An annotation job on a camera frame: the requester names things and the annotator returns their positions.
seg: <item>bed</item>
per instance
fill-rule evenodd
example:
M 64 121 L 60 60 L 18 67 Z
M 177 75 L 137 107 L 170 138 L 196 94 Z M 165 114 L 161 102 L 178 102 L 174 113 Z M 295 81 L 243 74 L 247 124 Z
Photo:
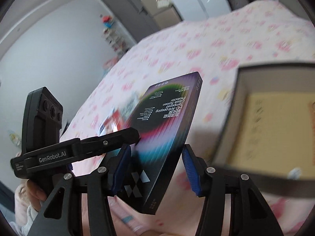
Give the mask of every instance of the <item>bed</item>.
M 97 136 L 106 119 L 115 121 L 119 129 L 150 85 L 198 71 L 203 85 L 186 142 L 197 156 L 207 159 L 229 109 L 237 67 L 280 61 L 314 62 L 315 29 L 311 22 L 273 0 L 258 0 L 206 21 L 182 22 L 143 39 L 123 56 L 79 109 L 60 140 Z M 74 163 L 74 173 L 90 173 L 101 159 Z M 315 199 L 264 196 L 286 235 L 300 228 L 315 204 Z M 149 228 L 183 236 L 195 234 L 203 206 L 203 199 L 190 189 L 181 160 L 155 216 L 136 213 L 117 198 L 115 202 Z M 86 218 L 84 200 L 82 212 Z M 118 235 L 134 235 L 114 208 L 112 214 Z M 223 235 L 228 235 L 228 223 Z

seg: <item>ceiling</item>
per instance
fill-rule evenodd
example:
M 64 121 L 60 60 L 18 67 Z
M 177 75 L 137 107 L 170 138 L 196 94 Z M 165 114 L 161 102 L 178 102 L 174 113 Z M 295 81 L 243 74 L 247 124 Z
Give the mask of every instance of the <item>ceiling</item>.
M 0 21 L 0 59 L 35 22 L 71 0 L 14 0 Z

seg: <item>white cuff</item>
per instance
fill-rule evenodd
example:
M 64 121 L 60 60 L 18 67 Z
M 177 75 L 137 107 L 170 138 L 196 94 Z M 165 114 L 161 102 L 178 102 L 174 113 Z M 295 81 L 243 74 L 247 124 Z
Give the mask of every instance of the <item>white cuff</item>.
M 32 219 L 33 222 L 34 222 L 35 218 L 36 218 L 37 215 L 38 215 L 38 212 L 37 212 L 32 206 L 30 206 L 30 215 L 31 215 L 31 219 Z

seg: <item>open box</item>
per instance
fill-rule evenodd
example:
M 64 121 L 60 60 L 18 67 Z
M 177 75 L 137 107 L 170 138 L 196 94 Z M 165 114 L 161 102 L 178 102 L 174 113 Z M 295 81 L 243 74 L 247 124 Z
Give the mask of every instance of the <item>open box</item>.
M 315 197 L 315 64 L 239 68 L 211 164 L 264 192 Z

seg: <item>blue object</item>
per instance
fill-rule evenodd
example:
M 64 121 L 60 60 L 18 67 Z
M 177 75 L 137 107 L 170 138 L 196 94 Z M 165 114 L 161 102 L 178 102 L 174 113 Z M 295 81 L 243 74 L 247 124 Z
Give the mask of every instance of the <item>blue object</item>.
M 122 221 L 124 224 L 127 224 L 127 223 L 130 222 L 132 219 L 133 219 L 133 216 L 128 216 L 128 217 L 123 218 L 121 221 Z
M 123 144 L 118 155 L 110 158 L 108 163 L 117 162 L 117 168 L 113 174 L 113 184 L 111 187 L 111 193 L 116 195 L 121 189 L 123 179 L 125 177 L 127 168 L 131 159 L 131 148 L 127 144 Z
M 196 193 L 197 196 L 200 196 L 202 193 L 201 185 L 200 185 L 200 177 L 194 165 L 192 157 L 190 156 L 190 153 L 188 149 L 186 148 L 186 146 L 184 147 L 182 151 L 182 159 L 183 159 L 183 163 L 185 166 L 185 170 L 188 176 L 190 186 L 193 192 Z
M 108 28 L 111 28 L 114 23 L 104 22 L 104 25 Z
M 68 164 L 68 168 L 69 168 L 69 170 L 70 170 L 70 171 L 72 171 L 72 170 L 73 170 L 72 163 L 69 163 L 69 164 Z

